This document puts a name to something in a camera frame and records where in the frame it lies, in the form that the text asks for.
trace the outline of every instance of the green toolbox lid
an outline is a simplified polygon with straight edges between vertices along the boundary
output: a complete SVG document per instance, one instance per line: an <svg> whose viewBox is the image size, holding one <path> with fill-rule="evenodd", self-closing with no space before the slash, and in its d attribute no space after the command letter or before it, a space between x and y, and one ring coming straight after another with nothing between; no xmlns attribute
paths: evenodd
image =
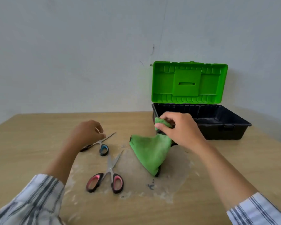
<svg viewBox="0 0 281 225"><path fill-rule="evenodd" d="M156 61L152 102L217 104L222 101L228 65Z"/></svg>

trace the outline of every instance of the green microfiber towel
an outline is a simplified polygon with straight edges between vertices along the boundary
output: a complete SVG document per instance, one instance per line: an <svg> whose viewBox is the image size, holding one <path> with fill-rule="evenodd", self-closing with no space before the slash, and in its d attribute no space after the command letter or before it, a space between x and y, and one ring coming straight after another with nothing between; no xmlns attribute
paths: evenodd
<svg viewBox="0 0 281 225"><path fill-rule="evenodd" d="M155 123L162 123L172 128L167 121L158 117L155 118ZM167 156L172 140L168 136L159 133L154 137L132 135L129 144L142 165L153 176L157 177L159 167Z"/></svg>

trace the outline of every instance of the striped shirt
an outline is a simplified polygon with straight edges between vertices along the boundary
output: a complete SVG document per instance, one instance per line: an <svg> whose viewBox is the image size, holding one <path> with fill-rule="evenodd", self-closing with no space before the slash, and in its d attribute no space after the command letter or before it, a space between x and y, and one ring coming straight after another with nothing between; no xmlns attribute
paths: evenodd
<svg viewBox="0 0 281 225"><path fill-rule="evenodd" d="M0 209L0 225L61 225L59 212L64 195L61 181L39 174L9 204ZM281 212L261 193L230 209L235 225L281 225Z"/></svg>

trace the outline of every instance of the toolbox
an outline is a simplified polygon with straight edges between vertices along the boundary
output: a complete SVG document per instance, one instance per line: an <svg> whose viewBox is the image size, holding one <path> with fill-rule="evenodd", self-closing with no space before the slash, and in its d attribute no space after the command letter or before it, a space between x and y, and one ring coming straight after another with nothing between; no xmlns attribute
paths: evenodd
<svg viewBox="0 0 281 225"><path fill-rule="evenodd" d="M190 113L207 140L241 139L252 124L218 104L227 70L226 64L154 62L153 121L166 111Z"/></svg>

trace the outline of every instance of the scissors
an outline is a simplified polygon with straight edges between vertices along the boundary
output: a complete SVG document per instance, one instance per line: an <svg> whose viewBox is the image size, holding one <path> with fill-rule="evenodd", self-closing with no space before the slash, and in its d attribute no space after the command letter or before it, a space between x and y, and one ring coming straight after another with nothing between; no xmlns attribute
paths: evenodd
<svg viewBox="0 0 281 225"><path fill-rule="evenodd" d="M105 156L108 154L109 152L109 147L105 144L102 144L103 141L105 141L106 139L108 139L109 137L111 137L112 135L114 135L116 132L110 134L109 136L105 137L103 140L99 140L96 143L93 143L92 145L88 145L85 146L83 149L81 149L80 151L86 151L88 149L90 149L91 147L93 147L96 144L100 144L100 149L99 149L99 153L101 156Z"/></svg>
<svg viewBox="0 0 281 225"><path fill-rule="evenodd" d="M100 183L102 182L102 180L105 178L106 174L108 174L108 173L110 173L111 189L112 189L113 193L120 193L123 190L123 188L124 188L123 178L119 174L114 173L112 170L112 168L116 165L116 162L120 158L120 155L122 154L122 152L123 151L121 151L121 153L113 161L111 161L111 157L110 157L110 155L108 155L106 172L104 174L103 173L95 174L93 177L90 178L90 180L88 180L88 182L86 184L86 190L89 193L93 193L100 186ZM116 187L117 180L120 180L120 182L121 182L121 185L119 188ZM90 188L92 182L96 183L96 184L93 188Z"/></svg>

